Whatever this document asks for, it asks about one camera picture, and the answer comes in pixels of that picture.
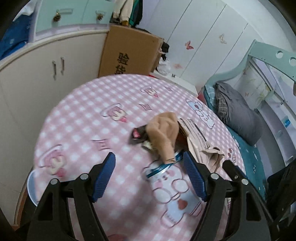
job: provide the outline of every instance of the white cloth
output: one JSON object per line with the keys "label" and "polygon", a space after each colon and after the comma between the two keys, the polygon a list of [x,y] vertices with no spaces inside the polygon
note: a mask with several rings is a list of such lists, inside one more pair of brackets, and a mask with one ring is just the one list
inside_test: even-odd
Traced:
{"label": "white cloth", "polygon": [[120,22],[129,21],[132,11],[133,11],[133,0],[115,0],[113,17],[119,18]]}
{"label": "white cloth", "polygon": [[19,13],[15,16],[15,20],[17,20],[21,15],[27,15],[30,16],[34,10],[35,10],[35,6],[37,4],[37,0],[31,0],[29,1],[20,11]]}

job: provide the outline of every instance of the table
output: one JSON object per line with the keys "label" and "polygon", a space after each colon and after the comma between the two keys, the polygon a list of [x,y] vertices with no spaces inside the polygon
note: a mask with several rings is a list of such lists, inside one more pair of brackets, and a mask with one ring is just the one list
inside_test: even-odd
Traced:
{"label": "table", "polygon": [[[168,195],[160,196],[143,178],[144,169],[153,161],[150,154],[140,144],[128,143],[134,127],[166,111],[175,112],[178,118],[193,119],[205,138],[244,171],[233,137],[196,97],[156,78],[111,75],[75,89],[46,118],[34,156],[37,198],[52,178],[73,180],[88,173],[112,151],[116,155],[115,170],[104,196],[94,204],[109,239],[190,240],[205,204],[191,191],[187,174],[175,165],[162,182],[164,186],[171,182]],[[221,167],[217,173],[228,179]],[[183,180],[188,188],[176,190],[172,185],[176,179]],[[75,236],[83,240],[73,200],[69,200],[69,209]],[[228,210],[226,202],[217,239],[223,236]]]}

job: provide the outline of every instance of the blue gripper pad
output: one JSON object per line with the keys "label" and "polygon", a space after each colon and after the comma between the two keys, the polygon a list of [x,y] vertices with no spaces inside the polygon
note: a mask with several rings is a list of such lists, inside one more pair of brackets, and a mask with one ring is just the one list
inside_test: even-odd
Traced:
{"label": "blue gripper pad", "polygon": [[107,184],[115,168],[115,163],[115,155],[114,153],[111,153],[109,158],[105,161],[105,165],[103,166],[100,174],[98,175],[94,183],[94,192],[92,195],[93,202],[96,202],[99,198],[103,196]]}
{"label": "blue gripper pad", "polygon": [[183,161],[196,195],[205,201],[207,198],[205,181],[194,164],[195,160],[192,160],[188,152],[185,152],[183,154]]}

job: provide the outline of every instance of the beige garment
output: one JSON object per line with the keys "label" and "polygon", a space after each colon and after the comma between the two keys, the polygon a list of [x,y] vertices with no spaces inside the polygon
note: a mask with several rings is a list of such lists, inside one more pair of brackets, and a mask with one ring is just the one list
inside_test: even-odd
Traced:
{"label": "beige garment", "polygon": [[198,163],[205,164],[211,173],[216,172],[224,152],[206,141],[193,120],[178,120],[182,132],[187,136],[188,149]]}
{"label": "beige garment", "polygon": [[165,164],[174,163],[175,142],[179,133],[177,116],[173,112],[156,115],[146,125],[146,132],[154,148]]}
{"label": "beige garment", "polygon": [[133,0],[115,0],[113,17],[119,18],[120,22],[129,21],[132,11],[133,11]]}

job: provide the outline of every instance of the cloth bag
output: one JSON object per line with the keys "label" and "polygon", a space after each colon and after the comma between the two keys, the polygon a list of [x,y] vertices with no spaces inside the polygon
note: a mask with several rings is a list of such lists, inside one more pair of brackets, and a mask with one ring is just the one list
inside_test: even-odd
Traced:
{"label": "cloth bag", "polygon": [[207,141],[191,119],[178,119],[180,132],[186,136],[188,150],[198,163],[205,164],[211,173],[216,172],[224,157],[224,152],[218,147],[212,146]]}

